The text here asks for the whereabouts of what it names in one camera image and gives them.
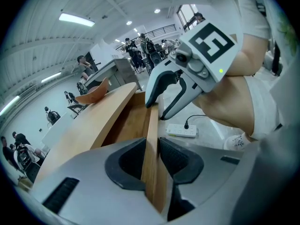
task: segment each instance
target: electrical outlet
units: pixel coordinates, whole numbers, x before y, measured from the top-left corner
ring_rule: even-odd
[[[197,133],[196,125],[189,125],[189,128],[185,129],[182,124],[169,124],[167,128],[167,134],[171,136],[196,137]]]

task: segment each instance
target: shoe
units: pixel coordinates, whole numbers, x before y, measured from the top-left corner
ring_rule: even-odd
[[[224,142],[223,149],[241,151],[244,150],[249,143],[251,142],[246,138],[245,133],[243,133],[242,135],[228,137]]]

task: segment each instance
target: brown bowl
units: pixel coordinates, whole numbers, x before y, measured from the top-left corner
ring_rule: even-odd
[[[99,102],[106,94],[108,89],[108,78],[106,77],[100,86],[93,87],[88,94],[75,97],[76,101],[81,104],[92,104]]]

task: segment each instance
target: black cable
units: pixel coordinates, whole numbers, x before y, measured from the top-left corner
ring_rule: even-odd
[[[194,116],[206,117],[206,115],[192,115],[192,116],[188,117],[187,120],[186,120],[186,124],[184,125],[184,128],[185,128],[185,129],[188,129],[188,120],[189,120],[191,117],[194,117]]]

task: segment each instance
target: railing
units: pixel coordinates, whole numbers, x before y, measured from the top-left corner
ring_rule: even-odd
[[[145,36],[146,36],[146,38],[152,39],[152,38],[159,37],[163,34],[166,34],[169,32],[174,32],[174,31],[176,31],[175,24],[172,24],[169,26],[165,26],[165,27],[147,32],[147,33],[145,33]],[[137,45],[137,46],[141,43],[141,40],[139,39],[139,37],[136,37],[136,38],[132,39],[131,41],[134,41],[135,45]],[[116,50],[120,53],[123,53],[126,51],[125,46],[126,45],[122,45],[122,46],[116,48]]]

